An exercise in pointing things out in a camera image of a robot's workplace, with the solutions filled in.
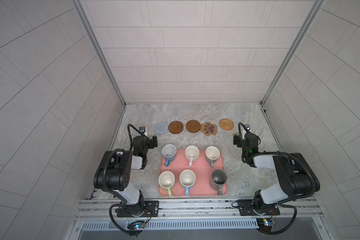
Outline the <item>grey woven round coaster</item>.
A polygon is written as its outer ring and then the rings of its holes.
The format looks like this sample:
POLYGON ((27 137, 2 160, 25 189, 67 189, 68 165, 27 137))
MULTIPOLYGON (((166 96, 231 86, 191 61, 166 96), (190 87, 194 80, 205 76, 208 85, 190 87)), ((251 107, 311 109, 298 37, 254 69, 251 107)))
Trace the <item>grey woven round coaster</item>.
POLYGON ((158 122, 154 126, 154 132, 157 135, 163 135, 168 131, 168 124, 165 122, 158 122))

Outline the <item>brown wooden coaster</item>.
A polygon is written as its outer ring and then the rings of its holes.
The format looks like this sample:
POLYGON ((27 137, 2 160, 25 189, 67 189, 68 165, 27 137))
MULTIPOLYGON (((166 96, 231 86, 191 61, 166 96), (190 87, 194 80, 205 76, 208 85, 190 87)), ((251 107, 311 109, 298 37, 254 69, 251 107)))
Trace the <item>brown wooden coaster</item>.
POLYGON ((172 134, 179 134, 184 130, 184 125, 180 121, 173 121, 169 124, 168 130, 172 134))
POLYGON ((201 129, 201 124, 197 120, 189 120, 186 123, 186 129, 190 133, 197 133, 201 129))

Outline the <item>rattan woven round coaster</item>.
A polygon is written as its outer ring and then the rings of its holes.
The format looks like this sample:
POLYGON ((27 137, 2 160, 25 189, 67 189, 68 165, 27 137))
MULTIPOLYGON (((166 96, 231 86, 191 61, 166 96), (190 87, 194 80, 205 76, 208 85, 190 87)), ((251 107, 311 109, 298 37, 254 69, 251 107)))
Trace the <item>rattan woven round coaster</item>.
POLYGON ((219 125, 220 128, 223 129, 224 131, 231 131, 235 127, 234 122, 230 119, 220 120, 219 125))

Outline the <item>cork paw print coaster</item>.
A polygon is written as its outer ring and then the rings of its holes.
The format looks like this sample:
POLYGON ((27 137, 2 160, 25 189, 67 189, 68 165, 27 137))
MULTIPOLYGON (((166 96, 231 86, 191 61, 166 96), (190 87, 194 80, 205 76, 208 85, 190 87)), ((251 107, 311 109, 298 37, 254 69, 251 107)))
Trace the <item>cork paw print coaster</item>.
POLYGON ((218 132, 218 126, 216 124, 212 124, 210 122, 205 122, 205 123, 201 124, 200 131, 202 133, 204 133, 204 135, 206 135, 206 136, 216 135, 218 132))

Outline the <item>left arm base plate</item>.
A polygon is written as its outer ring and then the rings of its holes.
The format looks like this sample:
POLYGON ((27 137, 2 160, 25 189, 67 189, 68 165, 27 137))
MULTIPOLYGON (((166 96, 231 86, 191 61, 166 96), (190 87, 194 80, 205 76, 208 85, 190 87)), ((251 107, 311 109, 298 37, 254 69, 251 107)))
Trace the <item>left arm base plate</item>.
POLYGON ((118 218, 144 218, 157 217, 159 210, 159 201, 145 201, 138 202, 134 205, 124 205, 115 210, 118 218))

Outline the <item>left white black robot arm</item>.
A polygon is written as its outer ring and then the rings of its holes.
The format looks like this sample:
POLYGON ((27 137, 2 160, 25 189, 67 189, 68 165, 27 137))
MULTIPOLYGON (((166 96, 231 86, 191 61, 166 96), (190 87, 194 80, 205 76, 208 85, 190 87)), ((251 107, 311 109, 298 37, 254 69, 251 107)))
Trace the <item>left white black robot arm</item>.
POLYGON ((147 201, 142 191, 129 185, 131 171, 145 169, 149 149, 158 146, 157 136, 148 137, 146 128, 127 126, 130 149, 114 149, 106 151, 95 173, 93 185, 121 200, 111 213, 119 218, 157 217, 158 201, 147 201))

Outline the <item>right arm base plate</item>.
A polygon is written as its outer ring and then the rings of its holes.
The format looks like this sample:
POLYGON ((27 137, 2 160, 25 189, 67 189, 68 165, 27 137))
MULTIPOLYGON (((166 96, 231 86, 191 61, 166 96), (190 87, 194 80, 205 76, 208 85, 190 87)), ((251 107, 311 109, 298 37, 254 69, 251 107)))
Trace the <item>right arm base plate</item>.
POLYGON ((255 200, 237 200, 233 207, 238 208, 241 216, 279 216, 280 210, 278 205, 267 205, 255 200))

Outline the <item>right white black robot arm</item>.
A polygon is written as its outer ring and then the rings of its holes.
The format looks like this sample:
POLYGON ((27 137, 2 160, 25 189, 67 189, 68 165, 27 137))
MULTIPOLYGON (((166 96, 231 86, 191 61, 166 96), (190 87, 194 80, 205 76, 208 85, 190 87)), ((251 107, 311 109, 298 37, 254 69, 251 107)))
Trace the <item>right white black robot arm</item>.
POLYGON ((302 154, 260 152, 260 137, 251 133, 250 126, 238 123, 238 129, 234 145, 242 149, 242 162, 252 168, 275 170, 278 177, 271 187, 256 191, 249 206, 256 215, 268 214, 272 207, 311 197, 320 190, 320 182, 302 154))

